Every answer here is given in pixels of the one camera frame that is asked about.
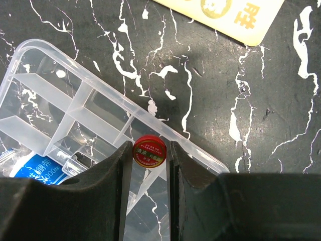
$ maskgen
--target clear plastic bottle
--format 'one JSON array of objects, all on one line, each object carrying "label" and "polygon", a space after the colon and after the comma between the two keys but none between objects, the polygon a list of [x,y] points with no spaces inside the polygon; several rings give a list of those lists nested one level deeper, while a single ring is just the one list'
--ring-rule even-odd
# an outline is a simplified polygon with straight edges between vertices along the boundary
[{"label": "clear plastic bottle", "polygon": [[0,173],[5,177],[30,177],[45,184],[60,184],[68,178],[62,166],[26,147],[10,148],[0,155]]}]

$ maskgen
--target clear plastic organizer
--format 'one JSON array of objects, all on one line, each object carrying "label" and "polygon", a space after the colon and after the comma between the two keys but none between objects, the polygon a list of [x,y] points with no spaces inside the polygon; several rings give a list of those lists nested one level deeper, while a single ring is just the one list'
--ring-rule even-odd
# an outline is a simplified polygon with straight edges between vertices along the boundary
[{"label": "clear plastic organizer", "polygon": [[[177,141],[214,173],[226,166],[42,40],[17,48],[0,87],[1,151],[21,145],[77,175],[145,134]],[[169,240],[166,163],[133,162],[124,240]]]}]

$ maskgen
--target dark tabletop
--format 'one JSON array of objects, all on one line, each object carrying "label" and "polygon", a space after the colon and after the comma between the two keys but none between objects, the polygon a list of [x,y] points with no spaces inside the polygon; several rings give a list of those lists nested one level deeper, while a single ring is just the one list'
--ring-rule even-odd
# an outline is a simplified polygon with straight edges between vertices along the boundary
[{"label": "dark tabletop", "polygon": [[43,39],[231,172],[320,173],[318,4],[285,1],[246,47],[153,1],[1,1],[0,75],[19,43]]}]

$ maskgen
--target yellow card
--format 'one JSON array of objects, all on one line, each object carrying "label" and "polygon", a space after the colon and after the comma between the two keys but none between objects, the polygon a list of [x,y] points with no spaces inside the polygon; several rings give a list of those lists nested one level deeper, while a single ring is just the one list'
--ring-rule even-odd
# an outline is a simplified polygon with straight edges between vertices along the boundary
[{"label": "yellow card", "polygon": [[155,0],[249,46],[259,45],[284,0]]}]

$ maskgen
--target round red object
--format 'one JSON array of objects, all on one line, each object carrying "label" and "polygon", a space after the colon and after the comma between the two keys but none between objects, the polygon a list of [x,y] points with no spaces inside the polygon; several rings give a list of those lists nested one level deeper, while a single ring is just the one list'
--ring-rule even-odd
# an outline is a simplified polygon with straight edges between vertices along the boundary
[{"label": "round red object", "polygon": [[143,167],[158,167],[166,159],[166,145],[157,136],[145,135],[135,142],[133,156],[135,161]]}]

